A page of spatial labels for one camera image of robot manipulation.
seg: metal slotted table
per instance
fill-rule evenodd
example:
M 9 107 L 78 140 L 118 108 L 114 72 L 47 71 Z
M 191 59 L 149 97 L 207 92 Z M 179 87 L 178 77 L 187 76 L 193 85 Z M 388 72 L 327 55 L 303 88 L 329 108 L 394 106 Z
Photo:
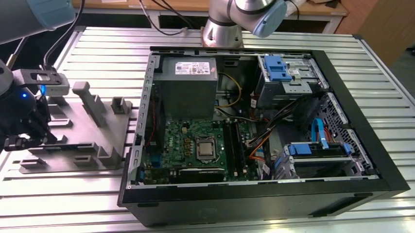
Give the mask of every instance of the metal slotted table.
M 364 40 L 352 35 L 243 34 L 247 48 L 325 50 L 413 190 L 337 217 L 146 228 L 117 206 L 122 170 L 22 174 L 25 152 L 0 155 L 0 230 L 7 232 L 412 232 L 415 229 L 415 100 Z M 202 46 L 201 31 L 174 37 L 153 29 L 85 28 L 57 62 L 71 85 L 91 83 L 103 100 L 125 96 L 139 106 L 150 46 Z M 70 94 L 69 101 L 81 101 Z M 130 131 L 135 129 L 133 111 Z M 133 143 L 134 133 L 126 143 Z

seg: blue led light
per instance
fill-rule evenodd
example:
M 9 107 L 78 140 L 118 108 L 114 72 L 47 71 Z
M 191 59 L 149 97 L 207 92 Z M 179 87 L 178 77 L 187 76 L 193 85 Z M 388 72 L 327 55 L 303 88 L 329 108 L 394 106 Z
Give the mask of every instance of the blue led light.
M 41 85 L 41 94 L 46 95 L 46 92 L 47 92 L 47 86 Z

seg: open computer tower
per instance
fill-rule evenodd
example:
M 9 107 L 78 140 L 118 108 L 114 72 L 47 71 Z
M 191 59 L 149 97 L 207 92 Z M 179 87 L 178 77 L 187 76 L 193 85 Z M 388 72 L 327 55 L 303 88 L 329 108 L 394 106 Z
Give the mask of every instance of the open computer tower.
M 323 51 L 151 51 L 118 201 L 146 226 L 334 216 L 410 189 Z

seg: metal case frame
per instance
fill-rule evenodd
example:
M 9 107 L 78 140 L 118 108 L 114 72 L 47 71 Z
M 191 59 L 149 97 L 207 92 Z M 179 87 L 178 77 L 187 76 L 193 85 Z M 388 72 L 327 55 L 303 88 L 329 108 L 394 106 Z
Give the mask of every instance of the metal case frame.
M 203 224 L 247 220 L 273 220 L 295 217 L 335 216 L 364 203 L 392 197 L 410 189 L 352 96 L 341 76 L 321 50 L 207 49 L 154 47 L 157 56 L 258 56 L 279 52 L 307 52 L 314 57 L 327 79 L 339 105 L 350 120 L 381 179 L 277 183 L 205 187 L 134 189 L 130 164 L 137 163 L 143 148 L 147 106 L 153 73 L 157 64 L 149 63 L 142 94 L 137 138 L 126 160 L 118 205 L 127 207 L 146 226 Z

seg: motherboard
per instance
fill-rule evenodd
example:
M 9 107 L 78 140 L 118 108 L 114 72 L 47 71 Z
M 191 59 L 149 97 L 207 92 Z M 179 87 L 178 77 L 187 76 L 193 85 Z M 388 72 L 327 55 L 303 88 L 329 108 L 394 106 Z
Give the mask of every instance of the motherboard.
M 167 121 L 163 153 L 151 155 L 147 161 L 151 183 L 171 183 L 179 172 L 193 174 L 191 177 L 198 177 L 195 173 L 221 173 L 223 181 L 249 180 L 255 174 L 246 165 L 245 149 L 231 141 L 238 138 L 243 147 L 251 137 L 245 121 Z

